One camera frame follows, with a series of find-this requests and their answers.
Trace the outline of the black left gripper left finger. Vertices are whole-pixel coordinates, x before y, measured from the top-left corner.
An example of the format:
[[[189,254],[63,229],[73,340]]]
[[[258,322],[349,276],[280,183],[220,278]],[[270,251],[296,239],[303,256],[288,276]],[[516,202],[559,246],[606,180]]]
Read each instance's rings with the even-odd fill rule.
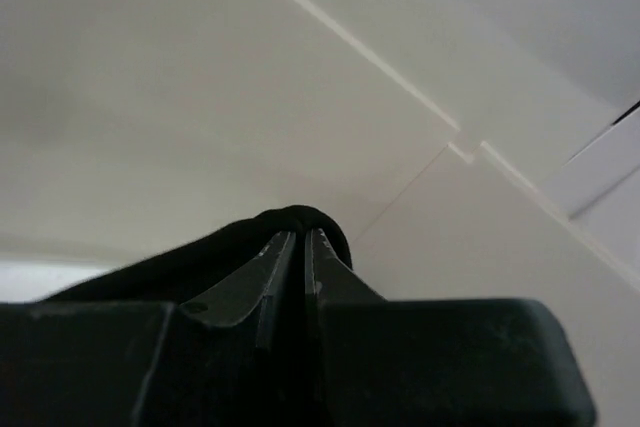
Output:
[[[5,426],[236,424],[268,368],[296,236],[184,302],[1,308]]]

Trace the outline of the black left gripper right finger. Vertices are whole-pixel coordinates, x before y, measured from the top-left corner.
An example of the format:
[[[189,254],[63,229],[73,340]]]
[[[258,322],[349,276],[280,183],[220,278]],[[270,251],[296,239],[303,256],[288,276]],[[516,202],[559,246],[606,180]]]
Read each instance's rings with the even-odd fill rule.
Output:
[[[321,230],[305,296],[329,426],[593,426],[597,409],[558,319],[532,299],[391,301]]]

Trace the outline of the black tank top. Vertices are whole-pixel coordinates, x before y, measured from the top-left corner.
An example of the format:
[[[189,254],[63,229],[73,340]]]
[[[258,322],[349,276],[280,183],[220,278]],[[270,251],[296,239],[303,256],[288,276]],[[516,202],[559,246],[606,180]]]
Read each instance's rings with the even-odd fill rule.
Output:
[[[167,252],[57,292],[47,302],[159,301],[182,303],[199,295],[253,259],[278,233],[296,235],[304,253],[306,234],[321,229],[338,258],[352,265],[341,227],[317,208],[291,205],[232,222]]]

